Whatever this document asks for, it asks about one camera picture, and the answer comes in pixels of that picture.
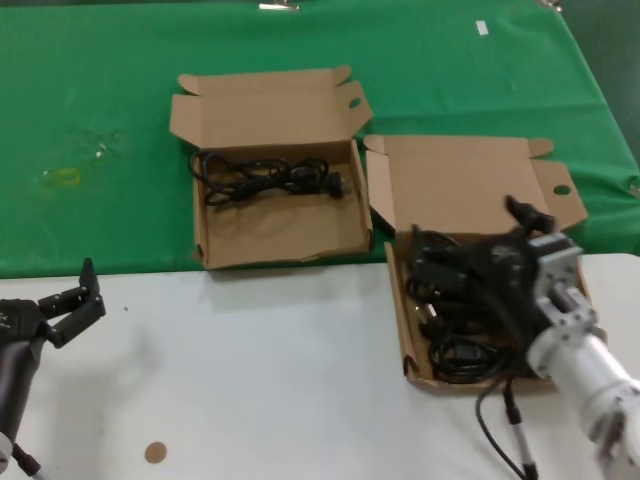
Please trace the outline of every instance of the white tabletop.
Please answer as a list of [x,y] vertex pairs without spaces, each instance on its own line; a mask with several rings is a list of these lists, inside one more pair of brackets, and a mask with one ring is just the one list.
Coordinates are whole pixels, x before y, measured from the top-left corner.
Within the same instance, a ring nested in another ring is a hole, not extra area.
[[[613,352],[640,375],[640,260],[589,257]],[[398,479],[513,476],[471,396],[403,377],[385,265],[101,277],[108,314],[46,347],[18,435],[54,480]],[[40,298],[76,279],[0,282]],[[520,396],[545,480],[600,479],[557,393]],[[499,397],[490,428],[515,454]],[[144,459],[167,445],[164,462]],[[13,464],[2,477],[24,479]]]

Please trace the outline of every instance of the green tablecloth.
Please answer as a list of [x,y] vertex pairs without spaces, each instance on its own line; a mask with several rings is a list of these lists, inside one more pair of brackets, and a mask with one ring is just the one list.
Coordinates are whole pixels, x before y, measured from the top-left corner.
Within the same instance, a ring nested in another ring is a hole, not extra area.
[[[178,74],[340,64],[369,131],[552,138],[590,214],[574,238],[640,253],[637,166],[562,19],[534,0],[5,8],[0,31],[2,277],[75,274],[88,255],[102,273],[199,268],[168,132]],[[383,239],[338,262],[382,260]]]

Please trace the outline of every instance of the box flap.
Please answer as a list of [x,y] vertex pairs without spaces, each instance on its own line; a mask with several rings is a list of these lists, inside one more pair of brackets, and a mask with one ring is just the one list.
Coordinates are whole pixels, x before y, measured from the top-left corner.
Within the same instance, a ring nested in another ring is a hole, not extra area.
[[418,370],[416,361],[416,349],[411,339],[411,331],[407,324],[408,315],[405,311],[406,304],[402,301],[405,295],[404,285],[402,285],[400,266],[396,262],[393,247],[389,243],[384,244],[387,264],[389,265],[389,275],[391,279],[391,292],[393,294],[393,305],[396,310],[396,322],[398,327],[398,340],[400,341],[400,352],[402,354],[402,371],[405,375]]
[[480,137],[462,135],[367,135],[367,149],[383,155],[419,153],[446,158],[539,158],[553,152],[548,138]]
[[[586,218],[566,167],[529,160],[551,152],[547,139],[369,135],[365,145],[371,206],[397,231],[502,233],[514,225],[505,195],[557,216],[561,228]],[[559,196],[559,184],[573,193]]]
[[330,89],[351,77],[351,67],[298,70],[291,72],[240,73],[234,75],[189,75],[178,77],[185,92],[194,95],[225,93],[277,92],[291,90]]
[[[200,164],[196,164],[196,171],[201,173]],[[206,226],[206,216],[205,210],[201,208],[202,197],[204,196],[204,188],[202,183],[193,180],[193,238],[195,240],[198,260],[200,260],[203,264],[207,264],[208,259],[208,240],[207,240],[207,229]]]
[[564,163],[532,160],[531,165],[536,172],[549,210],[556,217],[560,230],[587,219],[587,209]]
[[200,148],[309,144],[351,138],[372,112],[350,69],[181,75],[170,130]]

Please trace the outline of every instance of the cardboard box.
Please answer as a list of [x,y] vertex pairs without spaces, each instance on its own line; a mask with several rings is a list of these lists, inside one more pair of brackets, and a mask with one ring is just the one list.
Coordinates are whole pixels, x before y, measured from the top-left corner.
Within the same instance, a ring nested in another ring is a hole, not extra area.
[[412,383],[432,387],[481,388],[488,382],[449,385],[433,378],[429,341],[420,334],[416,304],[405,293],[403,239],[414,224],[460,243],[504,233],[515,226],[504,208],[508,194],[554,215],[560,229],[568,228],[587,218],[571,176],[564,164],[537,159],[552,152],[547,139],[369,135],[364,143],[371,206],[399,237],[396,247],[387,244],[385,250],[404,374]]
[[207,207],[194,180],[195,243],[206,268],[307,261],[369,250],[371,217],[353,135],[372,117],[351,69],[180,75],[170,130],[228,160],[320,157],[349,184],[344,198],[274,190],[227,208]]

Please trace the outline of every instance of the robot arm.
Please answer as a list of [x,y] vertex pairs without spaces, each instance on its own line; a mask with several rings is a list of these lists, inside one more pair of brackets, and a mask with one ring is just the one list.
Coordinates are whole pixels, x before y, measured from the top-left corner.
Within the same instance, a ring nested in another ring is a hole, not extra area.
[[595,311],[577,288],[582,250],[531,205],[508,197],[506,208],[520,226],[477,243],[434,247],[416,232],[411,274],[490,304],[534,372],[578,412],[605,479],[637,480],[640,383],[597,336]]
[[[46,478],[15,440],[44,343],[61,348],[106,313],[90,259],[84,262],[79,283],[38,303],[0,300],[0,474],[13,456],[28,476]],[[49,325],[61,315],[67,316]]]
[[576,288],[581,250],[562,233],[529,244],[544,252],[538,257],[534,299],[549,326],[529,347],[527,360],[578,412],[604,477],[640,478],[640,384],[595,334],[595,311]]

